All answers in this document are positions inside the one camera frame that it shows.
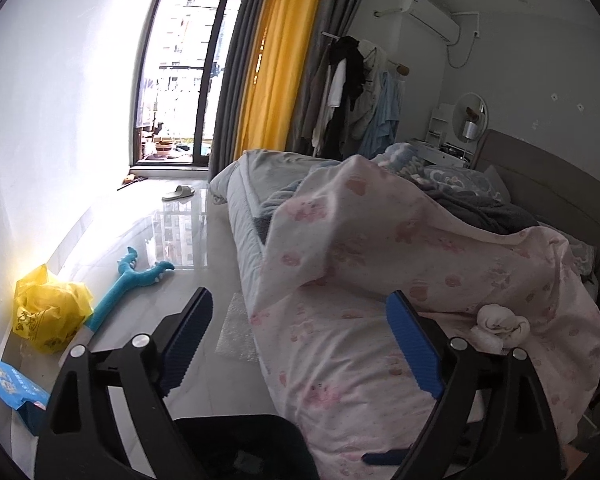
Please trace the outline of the white socks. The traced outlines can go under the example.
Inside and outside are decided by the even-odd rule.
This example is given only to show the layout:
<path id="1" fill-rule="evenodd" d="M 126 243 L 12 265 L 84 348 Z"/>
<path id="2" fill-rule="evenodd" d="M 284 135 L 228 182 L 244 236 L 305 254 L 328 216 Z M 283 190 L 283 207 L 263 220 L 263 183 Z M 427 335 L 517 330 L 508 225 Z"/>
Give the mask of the white socks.
<path id="1" fill-rule="evenodd" d="M 519 347 L 530 332 L 530 323 L 524 316 L 498 304 L 486 304 L 478 311 L 470 336 L 478 350 L 501 354 Z"/>

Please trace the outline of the black trash bin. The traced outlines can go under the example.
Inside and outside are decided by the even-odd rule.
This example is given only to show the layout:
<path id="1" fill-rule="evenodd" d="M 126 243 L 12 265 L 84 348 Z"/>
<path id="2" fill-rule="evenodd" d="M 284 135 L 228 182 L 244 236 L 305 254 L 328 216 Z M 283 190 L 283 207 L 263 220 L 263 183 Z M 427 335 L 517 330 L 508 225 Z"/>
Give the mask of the black trash bin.
<path id="1" fill-rule="evenodd" d="M 283 417 L 179 418 L 174 426 L 198 479 L 311 480 L 320 476 L 301 431 Z"/>

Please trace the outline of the blue paper bag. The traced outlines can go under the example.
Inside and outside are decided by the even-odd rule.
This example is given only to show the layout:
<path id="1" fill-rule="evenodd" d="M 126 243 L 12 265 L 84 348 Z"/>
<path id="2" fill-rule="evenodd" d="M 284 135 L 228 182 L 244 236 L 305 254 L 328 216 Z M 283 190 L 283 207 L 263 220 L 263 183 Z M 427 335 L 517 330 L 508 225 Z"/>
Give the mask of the blue paper bag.
<path id="1" fill-rule="evenodd" d="M 3 361 L 0 361 L 0 399 L 18 414 L 33 437 L 40 435 L 50 395 Z"/>

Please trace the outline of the yellow plastic bag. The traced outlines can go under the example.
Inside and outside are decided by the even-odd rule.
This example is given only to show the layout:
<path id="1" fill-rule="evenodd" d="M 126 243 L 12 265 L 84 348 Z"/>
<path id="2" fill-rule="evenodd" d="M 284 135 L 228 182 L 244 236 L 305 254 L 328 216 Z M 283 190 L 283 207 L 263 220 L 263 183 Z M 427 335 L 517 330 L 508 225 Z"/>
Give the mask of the yellow plastic bag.
<path id="1" fill-rule="evenodd" d="M 38 352 L 64 351 L 93 313 L 92 303 L 85 285 L 59 281 L 41 264 L 16 283 L 12 331 Z"/>

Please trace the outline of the teal plush toy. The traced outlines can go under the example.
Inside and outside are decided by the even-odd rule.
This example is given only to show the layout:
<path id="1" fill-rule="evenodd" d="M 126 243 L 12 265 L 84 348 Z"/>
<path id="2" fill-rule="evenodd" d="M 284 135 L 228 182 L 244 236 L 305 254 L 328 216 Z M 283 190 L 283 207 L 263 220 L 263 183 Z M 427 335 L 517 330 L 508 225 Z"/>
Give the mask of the teal plush toy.
<path id="1" fill-rule="evenodd" d="M 117 281 L 94 307 L 92 314 L 82 324 L 76 334 L 70 339 L 68 346 L 59 358 L 58 365 L 64 364 L 75 346 L 87 347 L 92 338 L 102 327 L 106 318 L 114 312 L 123 297 L 131 290 L 158 284 L 166 272 L 175 270 L 169 261 L 158 261 L 147 270 L 137 270 L 138 252 L 133 247 L 126 248 L 126 255 L 118 261 Z"/>

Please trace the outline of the dark grey blanket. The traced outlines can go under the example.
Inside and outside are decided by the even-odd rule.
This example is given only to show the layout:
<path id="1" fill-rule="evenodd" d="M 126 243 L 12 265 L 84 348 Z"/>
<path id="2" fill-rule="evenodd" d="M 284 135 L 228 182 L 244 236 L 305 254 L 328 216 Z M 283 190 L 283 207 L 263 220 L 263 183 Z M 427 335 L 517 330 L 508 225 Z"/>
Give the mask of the dark grey blanket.
<path id="1" fill-rule="evenodd" d="M 429 190 L 426 194 L 454 217 L 483 231 L 510 235 L 539 225 L 538 220 L 524 208 L 494 198 L 471 192 Z"/>

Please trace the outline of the pink patterned duvet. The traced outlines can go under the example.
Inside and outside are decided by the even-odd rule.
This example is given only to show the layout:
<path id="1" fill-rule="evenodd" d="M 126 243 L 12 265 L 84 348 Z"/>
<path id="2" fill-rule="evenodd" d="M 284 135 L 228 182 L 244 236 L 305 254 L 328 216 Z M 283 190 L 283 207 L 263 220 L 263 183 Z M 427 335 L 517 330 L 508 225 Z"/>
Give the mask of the pink patterned duvet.
<path id="1" fill-rule="evenodd" d="M 309 174 L 240 258 L 268 391 L 321 478 L 391 477 L 363 455 L 412 444 L 434 407 L 386 320 L 397 291 L 449 336 L 470 338 L 489 304 L 525 318 L 558 438 L 577 435 L 600 380 L 600 310 L 562 234 L 470 226 L 355 156 Z"/>

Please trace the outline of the brown bed headboard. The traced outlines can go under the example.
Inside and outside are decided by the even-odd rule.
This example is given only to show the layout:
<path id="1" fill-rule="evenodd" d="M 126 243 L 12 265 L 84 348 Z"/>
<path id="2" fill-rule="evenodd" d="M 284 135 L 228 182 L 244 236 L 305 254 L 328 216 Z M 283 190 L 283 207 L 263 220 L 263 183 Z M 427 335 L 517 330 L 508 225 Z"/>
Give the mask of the brown bed headboard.
<path id="1" fill-rule="evenodd" d="M 599 180 L 542 148 L 493 129 L 478 142 L 471 167 L 494 167 L 514 204 L 594 246 L 594 273 L 600 280 Z"/>

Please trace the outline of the white slipper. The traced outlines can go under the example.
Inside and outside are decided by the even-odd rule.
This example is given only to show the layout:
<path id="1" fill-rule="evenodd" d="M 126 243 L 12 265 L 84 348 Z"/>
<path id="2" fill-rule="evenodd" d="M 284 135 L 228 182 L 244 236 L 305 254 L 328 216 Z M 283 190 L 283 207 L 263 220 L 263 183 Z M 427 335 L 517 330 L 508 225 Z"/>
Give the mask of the white slipper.
<path id="1" fill-rule="evenodd" d="M 195 190 L 188 185 L 178 185 L 175 190 L 163 196 L 165 203 L 175 202 L 176 200 L 187 200 L 195 195 Z"/>

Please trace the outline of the white dresser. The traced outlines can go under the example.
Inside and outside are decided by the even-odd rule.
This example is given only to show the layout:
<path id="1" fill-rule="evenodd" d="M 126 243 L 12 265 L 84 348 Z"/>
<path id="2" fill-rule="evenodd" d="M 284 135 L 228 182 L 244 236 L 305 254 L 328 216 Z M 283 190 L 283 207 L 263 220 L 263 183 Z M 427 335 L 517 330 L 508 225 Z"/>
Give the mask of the white dresser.
<path id="1" fill-rule="evenodd" d="M 453 105 L 445 103 L 434 108 L 429 116 L 425 137 L 422 140 L 410 140 L 426 165 L 468 168 L 471 164 L 471 151 L 453 134 L 453 110 Z"/>

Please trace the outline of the round vanity mirror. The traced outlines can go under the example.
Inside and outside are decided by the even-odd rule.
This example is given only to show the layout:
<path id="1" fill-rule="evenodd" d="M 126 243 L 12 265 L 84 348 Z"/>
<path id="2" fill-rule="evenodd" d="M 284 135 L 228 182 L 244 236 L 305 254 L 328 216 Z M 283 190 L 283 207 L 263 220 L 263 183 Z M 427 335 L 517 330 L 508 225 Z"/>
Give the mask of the round vanity mirror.
<path id="1" fill-rule="evenodd" d="M 486 101 L 475 92 L 463 94 L 456 102 L 452 114 L 452 130 L 457 139 L 476 142 L 486 131 L 489 111 Z"/>

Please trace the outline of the hanging clothes on rack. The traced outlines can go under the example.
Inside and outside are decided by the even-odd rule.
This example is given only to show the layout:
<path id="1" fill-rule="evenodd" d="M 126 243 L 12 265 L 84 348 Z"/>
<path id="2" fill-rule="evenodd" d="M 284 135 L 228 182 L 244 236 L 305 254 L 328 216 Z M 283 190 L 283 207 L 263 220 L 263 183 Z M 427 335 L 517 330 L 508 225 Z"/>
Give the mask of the hanging clothes on rack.
<path id="1" fill-rule="evenodd" d="M 306 154 L 368 159 L 396 140 L 404 84 L 411 70 L 368 40 L 323 32 L 328 40 L 321 73 L 306 111 Z"/>

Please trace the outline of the balcony window door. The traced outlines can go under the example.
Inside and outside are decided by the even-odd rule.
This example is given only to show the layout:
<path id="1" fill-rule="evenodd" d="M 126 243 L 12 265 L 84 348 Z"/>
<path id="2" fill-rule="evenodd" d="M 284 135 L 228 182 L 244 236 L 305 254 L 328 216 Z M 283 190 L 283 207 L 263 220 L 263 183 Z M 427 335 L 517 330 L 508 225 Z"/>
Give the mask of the balcony window door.
<path id="1" fill-rule="evenodd" d="M 154 0 L 137 70 L 135 166 L 208 165 L 242 0 Z"/>

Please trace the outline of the grey curtain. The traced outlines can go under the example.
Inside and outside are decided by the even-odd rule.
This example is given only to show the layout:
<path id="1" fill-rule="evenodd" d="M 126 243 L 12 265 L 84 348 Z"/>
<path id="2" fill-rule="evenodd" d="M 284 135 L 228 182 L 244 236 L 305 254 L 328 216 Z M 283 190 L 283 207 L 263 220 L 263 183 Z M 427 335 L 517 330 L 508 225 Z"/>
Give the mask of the grey curtain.
<path id="1" fill-rule="evenodd" d="M 216 111 L 209 174 L 244 151 L 301 151 L 317 120 L 327 38 L 343 36 L 362 0 L 242 0 Z"/>

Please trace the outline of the yellow curtain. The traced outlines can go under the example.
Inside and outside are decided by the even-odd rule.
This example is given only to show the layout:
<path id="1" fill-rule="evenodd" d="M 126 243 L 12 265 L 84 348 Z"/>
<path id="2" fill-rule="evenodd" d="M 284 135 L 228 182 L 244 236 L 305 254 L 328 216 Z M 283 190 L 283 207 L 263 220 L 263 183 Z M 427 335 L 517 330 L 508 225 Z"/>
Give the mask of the yellow curtain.
<path id="1" fill-rule="evenodd" d="M 240 106 L 234 155 L 283 151 L 320 0 L 264 0 Z"/>

